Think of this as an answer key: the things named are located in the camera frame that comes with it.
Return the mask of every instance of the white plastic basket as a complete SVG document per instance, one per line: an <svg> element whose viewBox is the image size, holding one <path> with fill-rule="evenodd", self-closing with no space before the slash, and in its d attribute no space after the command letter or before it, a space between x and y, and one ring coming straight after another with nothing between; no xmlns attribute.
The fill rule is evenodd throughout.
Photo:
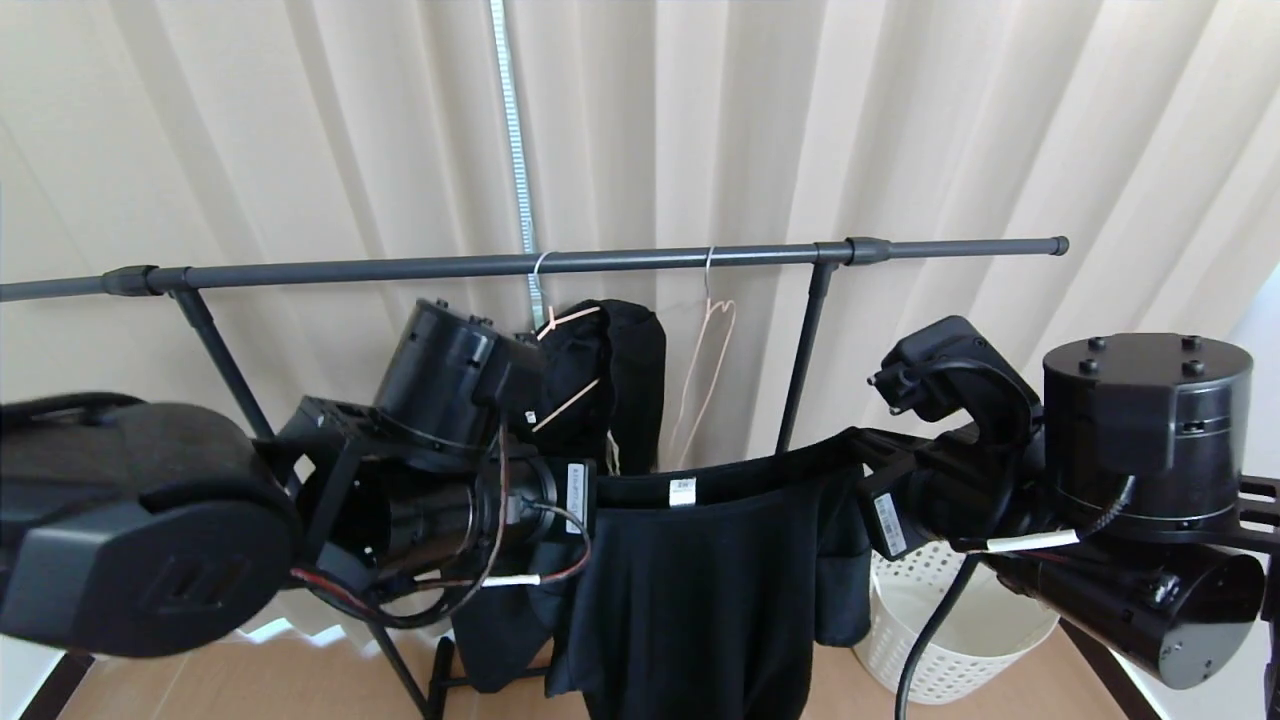
<svg viewBox="0 0 1280 720"><path fill-rule="evenodd" d="M882 685L897 689L906 653L960 570L963 555L929 543L890 562L872 561L872 632L854 652ZM1057 614L1014 594L979 566L933 635L911 679L911 702L960 700L1044 642Z"/></svg>

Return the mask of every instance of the clothing tag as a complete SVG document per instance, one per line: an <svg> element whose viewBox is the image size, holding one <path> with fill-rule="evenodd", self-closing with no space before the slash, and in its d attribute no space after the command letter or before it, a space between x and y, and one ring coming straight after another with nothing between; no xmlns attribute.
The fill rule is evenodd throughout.
<svg viewBox="0 0 1280 720"><path fill-rule="evenodd" d="M671 480L671 488L667 492L667 505L669 507L694 505L695 502L698 502L698 478Z"/></svg>
<svg viewBox="0 0 1280 720"><path fill-rule="evenodd" d="M899 555L906 550L906 538L902 537L902 525L897 520L897 507L893 507L893 496L884 493L876 498L876 516L879 518L881 530L884 533L884 543L888 544L890 555Z"/></svg>
<svg viewBox="0 0 1280 720"><path fill-rule="evenodd" d="M568 492L564 495L564 510L573 514L575 518L586 525L586 465L580 462L571 462L568 466ZM577 529L577 525L564 520L564 532L580 536L582 530Z"/></svg>

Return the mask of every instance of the curtain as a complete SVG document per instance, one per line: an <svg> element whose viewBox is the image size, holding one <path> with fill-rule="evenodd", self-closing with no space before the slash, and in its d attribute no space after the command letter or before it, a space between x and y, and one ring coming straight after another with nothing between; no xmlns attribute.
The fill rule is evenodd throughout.
<svg viewBox="0 0 1280 720"><path fill-rule="evenodd" d="M1062 258L836 272L795 446L890 418L893 342L968 315L1039 382L1057 343L1225 336L1280 260L1280 3L828 0L507 4L541 251L1066 234ZM518 252L489 6L0 6L0 277ZM664 445L772 452L806 266L541 278L668 333ZM527 329L524 278L224 290L219 327L276 425L367 402L417 297ZM241 419L172 302L0 307L5 400L110 388ZM681 428L675 420L691 364ZM663 465L678 457L664 454ZM334 615L298 593L303 632ZM365 642L356 624L352 637Z"/></svg>

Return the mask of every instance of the wooden floor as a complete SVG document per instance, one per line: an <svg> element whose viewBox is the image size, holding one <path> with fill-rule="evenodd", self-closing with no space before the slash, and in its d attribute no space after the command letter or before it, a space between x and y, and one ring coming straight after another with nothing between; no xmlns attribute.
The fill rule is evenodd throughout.
<svg viewBox="0 0 1280 720"><path fill-rule="evenodd" d="M410 667L425 680L431 651L402 643ZM818 647L805 720L887 720L892 694L849 650ZM412 703L381 656L364 657L349 642L317 648L303 639L264 644L218 643L165 660L106 660L93 665L61 720L348 720L415 717ZM449 693L448 720L586 719L580 696L543 697L543 682L520 680L503 692ZM991 684L952 705L913 706L911 720L1124 720L1075 646L1055 630Z"/></svg>

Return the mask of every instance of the dark brown baseboard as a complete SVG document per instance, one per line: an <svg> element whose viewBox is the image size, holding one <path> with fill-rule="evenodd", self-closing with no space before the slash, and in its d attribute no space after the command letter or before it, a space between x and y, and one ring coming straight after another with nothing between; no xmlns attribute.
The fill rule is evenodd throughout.
<svg viewBox="0 0 1280 720"><path fill-rule="evenodd" d="M1156 708L1147 702L1147 697L1142 694L1142 691L1138 689L1138 685L1134 684L1129 674L1120 666L1120 661L1111 655L1111 651L1106 646L1066 620L1061 620L1059 624L1066 630L1066 637L1071 638L1071 642L1075 643L1075 650L1080 651L1084 661L1089 664L1093 673L1102 680L1107 692L1116 700L1116 705L1120 706L1120 710L1124 711L1129 720L1162 720Z"/></svg>
<svg viewBox="0 0 1280 720"><path fill-rule="evenodd" d="M45 684L36 691L36 697L31 698L27 710L22 711L19 720L58 720L91 665L91 655L63 655L45 678Z"/></svg>

